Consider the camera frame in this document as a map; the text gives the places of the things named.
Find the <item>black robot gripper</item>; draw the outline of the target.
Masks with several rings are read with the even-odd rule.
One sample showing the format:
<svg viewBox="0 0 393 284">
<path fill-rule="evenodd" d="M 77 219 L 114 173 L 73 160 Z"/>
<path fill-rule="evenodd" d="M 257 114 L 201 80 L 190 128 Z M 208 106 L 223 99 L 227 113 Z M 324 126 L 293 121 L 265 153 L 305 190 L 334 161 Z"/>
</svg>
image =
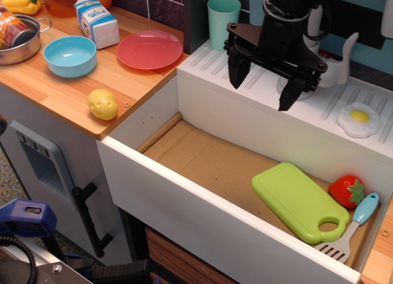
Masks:
<svg viewBox="0 0 393 284">
<path fill-rule="evenodd" d="M 224 49 L 231 85 L 238 89 L 254 63 L 281 76 L 279 111 L 288 111 L 298 100 L 302 84 L 304 92 L 316 90 L 327 64 L 303 40 L 307 22 L 307 18 L 285 22 L 266 16 L 262 26 L 228 23 Z"/>
</svg>

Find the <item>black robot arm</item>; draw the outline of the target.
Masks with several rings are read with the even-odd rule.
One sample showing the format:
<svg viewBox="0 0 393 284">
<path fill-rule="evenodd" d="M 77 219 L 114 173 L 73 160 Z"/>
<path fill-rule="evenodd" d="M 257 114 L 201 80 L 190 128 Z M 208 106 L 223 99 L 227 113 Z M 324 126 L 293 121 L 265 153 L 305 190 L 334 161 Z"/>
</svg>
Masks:
<svg viewBox="0 0 393 284">
<path fill-rule="evenodd" d="M 320 41 L 328 35 L 308 33 L 313 9 L 321 7 L 331 22 L 330 0 L 263 0 L 265 13 L 260 26 L 231 22 L 224 49 L 228 55 L 230 83 L 238 88 L 251 64 L 259 65 L 287 79 L 279 99 L 279 111 L 287 111 L 303 92 L 314 91 L 327 64 L 313 53 L 304 39 Z"/>
</svg>

